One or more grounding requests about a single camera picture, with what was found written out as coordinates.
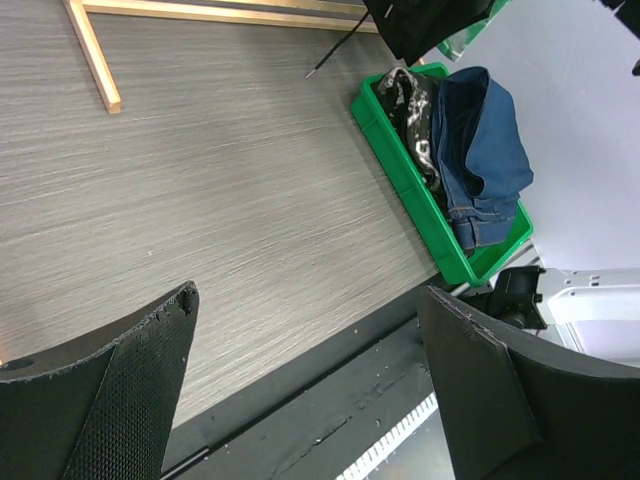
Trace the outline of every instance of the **wooden frame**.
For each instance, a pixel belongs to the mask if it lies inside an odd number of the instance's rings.
[[[295,9],[339,13],[342,15],[362,16],[364,6],[334,3],[320,0],[213,0],[220,4],[253,5],[277,7],[286,11]],[[151,0],[63,0],[73,28],[76,31],[87,63],[98,85],[100,95],[109,113],[119,113],[122,100],[118,87],[113,80],[109,65],[102,53],[100,43],[93,30],[89,13],[111,15],[130,15],[181,20],[199,20],[207,22],[243,23],[252,25],[273,25],[298,28],[318,28],[325,30],[351,30],[355,20],[331,18],[328,16],[310,16],[297,13],[275,13],[252,9],[227,8],[208,5],[167,3]],[[377,33],[372,22],[365,22],[360,32]]]

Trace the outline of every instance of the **white ruler scale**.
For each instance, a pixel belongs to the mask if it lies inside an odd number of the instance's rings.
[[[389,430],[369,450],[357,459],[336,480],[365,480],[389,455],[391,455],[420,425],[438,411],[435,393],[429,395],[416,408]]]

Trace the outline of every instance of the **black cable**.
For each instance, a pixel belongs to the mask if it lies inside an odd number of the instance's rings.
[[[356,23],[356,26],[353,27],[349,32],[347,32],[347,34],[342,37],[338,43],[336,43],[333,47],[331,47],[331,50],[329,50],[327,52],[327,54],[322,57],[322,60],[320,60],[318,62],[318,64],[313,68],[313,70],[311,70],[309,73],[307,73],[307,76],[305,78],[309,78],[311,75],[313,75],[314,73],[316,73],[318,71],[318,69],[325,64],[325,62],[327,60],[329,60],[329,58],[331,57],[331,55],[333,55],[335,53],[335,51],[340,48],[340,46],[346,42],[347,40],[349,40],[349,38],[351,38],[351,36],[356,33],[356,30],[358,30],[358,28],[360,27],[360,25],[362,25],[364,23],[364,21],[367,19],[367,17],[369,16],[369,11],[367,10],[367,13],[364,14],[364,16],[360,19],[360,21],[358,23]]]

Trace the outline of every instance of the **green plastic crate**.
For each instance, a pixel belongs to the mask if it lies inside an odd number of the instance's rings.
[[[412,70],[440,77],[449,74],[441,63]],[[371,89],[371,84],[381,77],[369,77],[362,83],[360,95],[353,102],[351,112],[447,283],[482,285],[531,236],[533,223],[522,203],[518,203],[516,218],[507,239],[500,245],[478,248],[471,258],[466,258],[453,230],[422,182],[418,169]]]

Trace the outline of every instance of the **folded clothes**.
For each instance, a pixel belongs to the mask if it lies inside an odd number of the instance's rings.
[[[374,93],[400,135],[429,190],[440,188],[440,173],[431,158],[431,112],[438,81],[396,67],[374,87]]]
[[[431,120],[432,149],[460,245],[503,242],[519,192],[533,181],[511,94],[487,69],[466,68],[442,81]]]
[[[463,250],[502,243],[533,181],[509,92],[482,67],[394,68],[374,92]]]

